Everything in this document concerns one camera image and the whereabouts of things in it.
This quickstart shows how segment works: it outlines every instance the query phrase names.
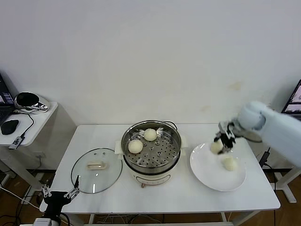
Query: white wall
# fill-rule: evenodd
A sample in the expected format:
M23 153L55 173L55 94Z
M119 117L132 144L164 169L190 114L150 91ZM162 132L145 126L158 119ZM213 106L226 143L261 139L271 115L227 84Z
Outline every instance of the white wall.
M219 122L250 100L283 107L301 74L300 9L299 0L0 0L0 68L77 125Z

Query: glass pot lid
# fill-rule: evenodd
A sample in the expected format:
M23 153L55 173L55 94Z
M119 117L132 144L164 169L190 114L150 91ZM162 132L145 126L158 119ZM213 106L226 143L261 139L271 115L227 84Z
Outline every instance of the glass pot lid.
M74 185L79 176L79 190L94 194L111 187L119 178L122 161L109 148L96 148L81 156L71 171Z

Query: table leg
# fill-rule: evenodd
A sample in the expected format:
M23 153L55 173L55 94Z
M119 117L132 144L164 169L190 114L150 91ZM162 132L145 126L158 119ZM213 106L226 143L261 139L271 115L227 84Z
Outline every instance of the table leg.
M44 173L37 173L36 175L36 179L38 181L42 180L44 176ZM38 191L41 191L41 189L39 190L36 190L36 189L33 189L31 186L27 189L27 192L25 194L25 196L23 197L27 202L24 202L24 201L21 201L21 204L24 204L24 205L28 205L28 202L31 201L32 199L32 196L34 195L35 192L38 192Z
M290 203L296 203L297 200L294 197L291 189L288 186L288 183L290 183L292 180L294 180L297 176L301 174L301 169L294 168L290 170L287 174L284 176L281 175L281 173L275 173L275 177L278 180L276 182L276 190L282 190L287 198L287 200Z
M241 225L242 223L246 222L248 219L252 218L255 216L257 213L260 211L250 211L250 212L242 212L238 217L233 219L233 224L234 226Z
M2 161L0 161L0 170L2 172L6 172L6 171L9 171L10 168L7 167L7 165L5 165ZM15 178L16 177L16 174L13 171L7 172L6 175L9 175L11 178Z
M93 224L95 214L90 214L89 224Z
M11 151L6 148L1 148L1 161L3 161L8 167L10 167L16 174L22 177L34 189L41 190L42 184L33 175L31 175L10 152Z
M222 221L223 222L227 222L227 218L226 218L225 212L221 212L221 215L222 215Z

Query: stain on wall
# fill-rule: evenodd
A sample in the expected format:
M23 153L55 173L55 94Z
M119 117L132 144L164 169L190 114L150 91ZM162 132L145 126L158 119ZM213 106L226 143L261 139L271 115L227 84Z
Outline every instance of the stain on wall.
M241 81L237 81L232 83L231 85L228 86L229 89L233 90L233 91L240 91L241 90L241 86L242 86L242 82Z

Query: small white table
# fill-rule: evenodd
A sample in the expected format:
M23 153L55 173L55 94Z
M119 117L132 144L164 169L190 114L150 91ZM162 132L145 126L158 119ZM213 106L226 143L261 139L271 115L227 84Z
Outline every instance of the small white table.
M217 124L180 124L179 133L187 140L181 151L173 177L166 183L145 188L131 177L127 165L117 182L97 194L80 193L69 205L67 214L128 214L128 213L210 213L221 212L224 222L215 225L240 225L261 210L273 210L280 203L266 176L261 170L251 148L244 139L238 139L234 152L246 163L247 176L244 184L232 192L218 192L203 185L194 176L190 153L201 143L211 142L218 130ZM71 170L84 153L100 147L114 150L115 142L121 140L130 125L81 125L63 156L56 171L52 191L69 191L72 188ZM40 206L45 211L46 204ZM233 222L226 222L225 212L244 211Z
M32 144L32 142L35 140L39 132L42 130L50 116L53 114L53 112L57 108L57 102L50 102L51 107L50 109L41 114L30 114L32 119L34 120L33 126L26 132L25 139L22 141L20 146L29 146ZM31 185L33 188L32 191L28 191L28 193L25 195L31 195L35 190L41 190L42 184L39 182L39 179L41 179L42 174L37 175L35 178L33 175L31 175L23 166L23 164L17 160L11 153L14 150L9 150L7 147L10 146L16 137L20 136L32 123L31 119L28 117L28 115L25 114L14 114L7 118L6 121L9 120L19 120L19 124L16 128L16 130L10 134L10 135L3 135L0 133L0 159L3 163L5 163L6 166L11 168L16 174L18 174L20 177L22 177L27 183ZM9 170L4 164L0 164L0 169L2 171ZM8 177L13 177L14 174L12 172L8 172L7 176L5 177L5 181Z

